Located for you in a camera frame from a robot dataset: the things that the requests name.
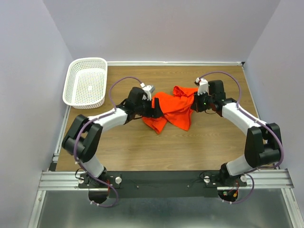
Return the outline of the orange t shirt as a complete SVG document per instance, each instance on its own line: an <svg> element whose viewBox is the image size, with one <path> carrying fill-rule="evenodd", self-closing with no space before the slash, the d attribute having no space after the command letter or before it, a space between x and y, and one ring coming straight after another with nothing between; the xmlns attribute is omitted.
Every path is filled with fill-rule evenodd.
<svg viewBox="0 0 304 228"><path fill-rule="evenodd" d="M188 131L191 125L191 115L193 110L190 108L194 101L196 88L175 86L172 94L158 92L152 99L152 107L156 107L156 101L159 102L163 116L159 118L143 117L142 121L152 128L157 134L160 134L166 123Z"/></svg>

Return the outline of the white perforated plastic basket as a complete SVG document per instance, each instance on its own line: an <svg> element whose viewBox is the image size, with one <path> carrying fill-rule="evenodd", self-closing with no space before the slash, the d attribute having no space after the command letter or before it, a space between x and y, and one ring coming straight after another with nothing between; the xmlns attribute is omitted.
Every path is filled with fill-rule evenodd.
<svg viewBox="0 0 304 228"><path fill-rule="evenodd" d="M72 61L67 69L63 102L75 109L94 109L105 101L107 61L85 57Z"/></svg>

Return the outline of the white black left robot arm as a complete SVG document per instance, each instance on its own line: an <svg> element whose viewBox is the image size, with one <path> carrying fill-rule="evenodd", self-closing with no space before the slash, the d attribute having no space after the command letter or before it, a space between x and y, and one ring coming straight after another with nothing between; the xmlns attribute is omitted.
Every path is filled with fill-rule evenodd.
<svg viewBox="0 0 304 228"><path fill-rule="evenodd" d="M159 101L152 104L152 85L133 87L129 95L112 110L91 117L78 115L72 122L63 141L62 148L71 154L89 176L89 182L96 188L106 183L106 168L96 157L102 133L129 123L139 117L159 118L163 116Z"/></svg>

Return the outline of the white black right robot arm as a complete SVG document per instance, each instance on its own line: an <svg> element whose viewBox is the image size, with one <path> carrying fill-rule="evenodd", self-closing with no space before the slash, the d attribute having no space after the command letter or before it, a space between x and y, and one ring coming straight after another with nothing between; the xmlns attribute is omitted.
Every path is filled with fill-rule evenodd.
<svg viewBox="0 0 304 228"><path fill-rule="evenodd" d="M283 146L280 128L275 123L266 123L244 110L238 101L227 98L221 80L207 81L197 78L191 109L204 112L211 109L231 121L246 136L244 154L221 165L216 181L229 186L246 172L281 161Z"/></svg>

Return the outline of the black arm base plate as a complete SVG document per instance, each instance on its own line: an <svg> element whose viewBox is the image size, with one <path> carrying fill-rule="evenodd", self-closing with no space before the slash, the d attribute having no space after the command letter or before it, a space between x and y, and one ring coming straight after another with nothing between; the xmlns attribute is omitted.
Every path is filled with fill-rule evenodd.
<svg viewBox="0 0 304 228"><path fill-rule="evenodd" d="M223 186L216 181L219 171L107 171L106 183L98 182L88 174L81 174L81 189L94 189L94 196L115 198L177 198L209 197L232 192L233 188L247 186L244 177Z"/></svg>

